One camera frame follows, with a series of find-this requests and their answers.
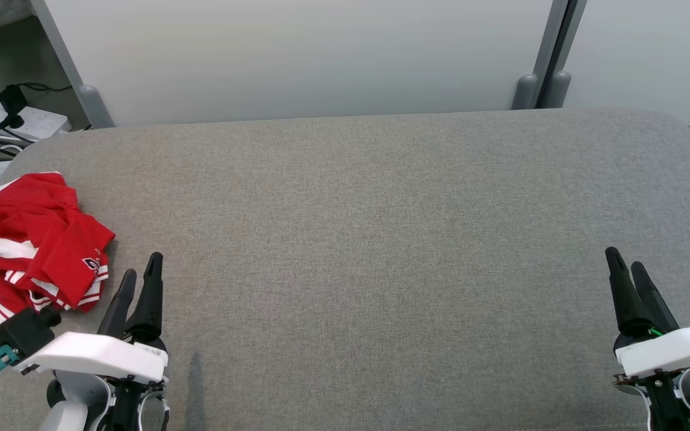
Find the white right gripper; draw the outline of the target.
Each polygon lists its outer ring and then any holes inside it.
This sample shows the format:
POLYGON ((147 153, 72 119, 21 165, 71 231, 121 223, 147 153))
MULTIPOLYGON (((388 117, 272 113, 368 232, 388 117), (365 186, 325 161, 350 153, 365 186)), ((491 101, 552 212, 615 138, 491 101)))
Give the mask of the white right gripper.
POLYGON ((625 376, 646 378, 658 371, 690 368, 690 327, 679 329, 643 263, 632 263, 633 284, 629 268, 617 248, 606 248, 605 257, 619 333, 649 336, 653 327, 659 333, 667 333, 615 351, 625 376))

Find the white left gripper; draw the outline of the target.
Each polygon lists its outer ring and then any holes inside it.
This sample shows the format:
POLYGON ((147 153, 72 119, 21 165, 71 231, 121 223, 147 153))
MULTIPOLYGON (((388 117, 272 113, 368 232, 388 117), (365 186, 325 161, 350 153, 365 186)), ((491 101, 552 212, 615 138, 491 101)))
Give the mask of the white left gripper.
POLYGON ((132 342, 151 344, 161 341, 164 308, 164 255, 153 252, 143 272, 143 285, 137 305, 127 319, 134 300, 137 273, 132 268, 123 274, 98 328, 98 335, 68 331, 50 341, 35 354, 14 366, 19 372, 36 366, 44 371, 68 371, 115 379, 132 379, 138 384, 158 383, 169 363, 167 354, 118 340, 125 335, 132 342))

